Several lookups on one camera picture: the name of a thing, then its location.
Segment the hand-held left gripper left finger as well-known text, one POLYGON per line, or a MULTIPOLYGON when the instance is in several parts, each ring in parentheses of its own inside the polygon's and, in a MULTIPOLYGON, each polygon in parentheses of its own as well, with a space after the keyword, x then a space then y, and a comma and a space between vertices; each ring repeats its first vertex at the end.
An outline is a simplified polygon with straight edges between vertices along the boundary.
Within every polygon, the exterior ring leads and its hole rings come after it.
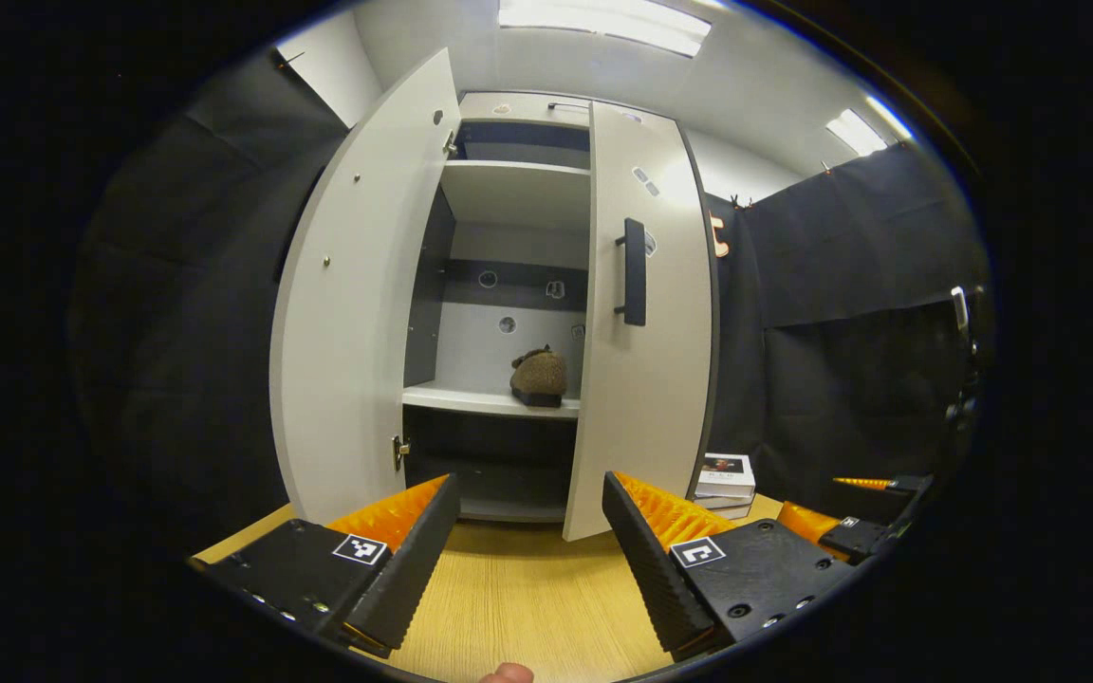
POLYGON ((292 518, 224 558, 190 564, 289 631, 387 658, 402 647, 459 513, 448 472, 331 525, 292 518))

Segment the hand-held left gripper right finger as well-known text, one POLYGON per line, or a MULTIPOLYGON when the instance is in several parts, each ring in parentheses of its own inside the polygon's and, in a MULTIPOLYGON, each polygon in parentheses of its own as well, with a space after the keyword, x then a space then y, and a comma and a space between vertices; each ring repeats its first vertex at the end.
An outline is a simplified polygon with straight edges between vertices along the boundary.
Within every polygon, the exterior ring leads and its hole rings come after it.
POLYGON ((604 473, 602 511, 675 662, 789 631, 856 572, 776 519, 734 525, 624 472, 604 473))

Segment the grey cabinet door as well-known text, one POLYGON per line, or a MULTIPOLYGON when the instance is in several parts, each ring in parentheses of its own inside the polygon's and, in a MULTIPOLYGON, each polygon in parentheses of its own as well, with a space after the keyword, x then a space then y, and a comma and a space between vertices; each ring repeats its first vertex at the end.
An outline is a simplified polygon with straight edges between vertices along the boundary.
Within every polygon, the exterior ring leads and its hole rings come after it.
POLYGON ((588 310, 580 422, 561 535, 604 533, 607 471, 677 496, 706 450, 717 365, 710 217, 687 139, 673 120, 591 103, 588 310), (623 220, 646 232, 646 327, 623 323, 623 220))
POLYGON ((282 269, 270 329, 277 461, 299 519, 334 520, 404 488, 409 315, 460 113, 440 48, 381 95, 325 165, 282 269))

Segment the brown fuzzy shoe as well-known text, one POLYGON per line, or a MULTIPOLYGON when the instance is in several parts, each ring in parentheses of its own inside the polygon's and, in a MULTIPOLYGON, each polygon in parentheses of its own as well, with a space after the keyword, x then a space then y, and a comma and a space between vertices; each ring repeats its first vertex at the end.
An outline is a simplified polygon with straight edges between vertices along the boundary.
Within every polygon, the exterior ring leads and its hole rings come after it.
POLYGON ((512 396, 526 407, 560 408, 567 393, 565 360, 549 344, 512 360, 512 396))

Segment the grey cabinet drawer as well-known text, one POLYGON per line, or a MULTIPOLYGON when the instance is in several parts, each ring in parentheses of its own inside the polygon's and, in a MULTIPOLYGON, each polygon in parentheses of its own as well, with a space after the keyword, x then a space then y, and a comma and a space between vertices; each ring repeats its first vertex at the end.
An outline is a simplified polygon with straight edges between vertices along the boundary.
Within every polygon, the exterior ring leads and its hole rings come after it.
POLYGON ((591 102, 538 92, 473 91, 459 103, 462 120, 527 122, 556 128, 589 129, 591 102))

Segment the plain white book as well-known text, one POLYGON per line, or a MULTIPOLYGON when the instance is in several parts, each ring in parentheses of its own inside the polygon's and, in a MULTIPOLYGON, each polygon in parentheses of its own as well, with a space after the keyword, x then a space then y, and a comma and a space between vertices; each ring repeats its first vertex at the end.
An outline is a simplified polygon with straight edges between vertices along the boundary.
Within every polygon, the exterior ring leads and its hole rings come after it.
POLYGON ((695 504, 728 520, 747 518, 753 506, 754 494, 750 496, 696 496, 695 504))

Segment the black backdrop cloth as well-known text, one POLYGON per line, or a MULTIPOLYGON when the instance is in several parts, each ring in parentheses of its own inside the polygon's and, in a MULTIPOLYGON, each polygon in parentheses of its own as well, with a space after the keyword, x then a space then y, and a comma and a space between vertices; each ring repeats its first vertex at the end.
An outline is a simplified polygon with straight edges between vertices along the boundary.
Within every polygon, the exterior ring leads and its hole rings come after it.
POLYGON ((277 48, 209 78, 127 156, 78 247, 75 395, 127 523, 192 555, 287 504, 270 329, 348 126, 277 48))
POLYGON ((749 455, 773 501, 892 522, 903 494, 833 476, 919 475, 919 309, 980 288, 982 364, 992 354, 989 260, 957 182, 900 144, 751 207, 706 202, 729 248, 708 449, 749 455))

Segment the small ceiling light panel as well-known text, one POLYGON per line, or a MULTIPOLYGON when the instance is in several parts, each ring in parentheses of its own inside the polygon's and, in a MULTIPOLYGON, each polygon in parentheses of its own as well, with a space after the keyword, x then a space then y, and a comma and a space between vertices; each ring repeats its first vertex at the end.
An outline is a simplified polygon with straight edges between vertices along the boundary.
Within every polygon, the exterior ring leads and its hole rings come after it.
POLYGON ((843 109, 824 129, 861 158, 914 138, 905 120, 875 96, 863 96, 863 109, 843 109))

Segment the large ceiling light panel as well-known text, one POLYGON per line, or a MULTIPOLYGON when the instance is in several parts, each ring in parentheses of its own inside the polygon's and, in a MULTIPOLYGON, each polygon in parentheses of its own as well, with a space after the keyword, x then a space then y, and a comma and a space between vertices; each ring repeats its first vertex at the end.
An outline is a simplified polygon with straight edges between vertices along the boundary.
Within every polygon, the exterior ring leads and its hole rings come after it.
POLYGON ((500 28, 571 30, 697 56, 712 22, 654 0, 500 0, 500 28))

